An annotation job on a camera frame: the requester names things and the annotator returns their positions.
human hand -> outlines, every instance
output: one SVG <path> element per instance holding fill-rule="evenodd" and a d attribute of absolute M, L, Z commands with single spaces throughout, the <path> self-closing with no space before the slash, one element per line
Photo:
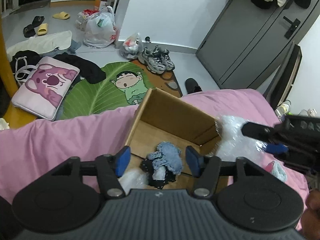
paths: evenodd
<path fill-rule="evenodd" d="M 306 209 L 301 217 L 302 233 L 308 240 L 320 239 L 320 192 L 311 191 L 306 199 Z"/>

gray door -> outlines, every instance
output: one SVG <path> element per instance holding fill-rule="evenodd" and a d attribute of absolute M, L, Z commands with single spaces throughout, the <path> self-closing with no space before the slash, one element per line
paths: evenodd
<path fill-rule="evenodd" d="M 250 0 L 233 0 L 198 51 L 199 60 L 217 81 L 240 56 L 276 10 L 261 10 Z"/>
<path fill-rule="evenodd" d="M 317 2 L 318 0 L 311 0 L 311 5 L 308 9 L 303 9 L 293 2 L 289 8 L 282 10 L 260 41 L 254 46 L 230 76 L 227 77 L 227 79 L 222 83 L 222 86 L 230 89 L 249 87 L 251 83 L 287 46 L 287 44 L 294 39 L 295 33 L 303 25 Z M 284 16 L 292 22 L 296 18 L 301 21 L 299 27 L 290 39 L 287 39 L 284 36 L 291 26 L 291 24 L 283 18 Z"/>

slipper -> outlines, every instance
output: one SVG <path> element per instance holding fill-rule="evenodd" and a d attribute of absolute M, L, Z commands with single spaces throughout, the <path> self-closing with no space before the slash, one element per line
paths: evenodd
<path fill-rule="evenodd" d="M 32 26 L 34 28 L 40 26 L 41 23 L 44 21 L 44 16 L 35 16 L 35 18 L 32 21 Z"/>
<path fill-rule="evenodd" d="M 40 35 L 46 34 L 47 32 L 48 32 L 48 24 L 47 23 L 42 23 L 39 26 L 37 34 L 40 36 Z"/>
<path fill-rule="evenodd" d="M 29 24 L 28 26 L 26 26 L 26 27 L 23 28 L 23 35 L 24 35 L 26 38 L 30 38 L 30 37 L 36 35 L 35 29 L 34 29 L 34 27 L 32 26 L 32 24 Z"/>
<path fill-rule="evenodd" d="M 60 12 L 60 13 L 54 14 L 52 17 L 56 18 L 56 19 L 66 20 L 66 19 L 70 18 L 70 14 L 68 14 L 66 12 Z"/>

cartoon character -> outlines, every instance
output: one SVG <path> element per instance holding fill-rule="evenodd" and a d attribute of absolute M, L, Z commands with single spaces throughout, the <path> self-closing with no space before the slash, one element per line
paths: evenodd
<path fill-rule="evenodd" d="M 77 76 L 75 70 L 56 67 L 50 64 L 40 64 L 36 72 L 25 83 L 30 91 L 47 99 L 55 108 L 62 100 L 60 94 L 65 92 L 64 83 L 71 84 Z"/>
<path fill-rule="evenodd" d="M 122 71 L 116 76 L 117 80 L 110 80 L 119 90 L 124 92 L 129 105 L 138 105 L 147 93 L 141 72 Z"/>

pink bedsheet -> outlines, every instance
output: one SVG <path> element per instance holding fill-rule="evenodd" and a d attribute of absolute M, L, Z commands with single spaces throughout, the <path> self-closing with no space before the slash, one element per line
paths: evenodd
<path fill-rule="evenodd" d="M 251 89 L 200 92 L 182 100 L 212 116 L 235 115 L 269 126 L 278 122 L 263 96 Z M 120 107 L 56 122 L 36 120 L 20 129 L 0 131 L 0 195 L 11 203 L 19 190 L 71 156 L 88 161 L 116 153 L 124 145 L 136 109 Z M 273 160 L 265 154 L 263 168 Z M 286 184 L 305 201 L 309 192 L 305 177 L 284 169 Z"/>

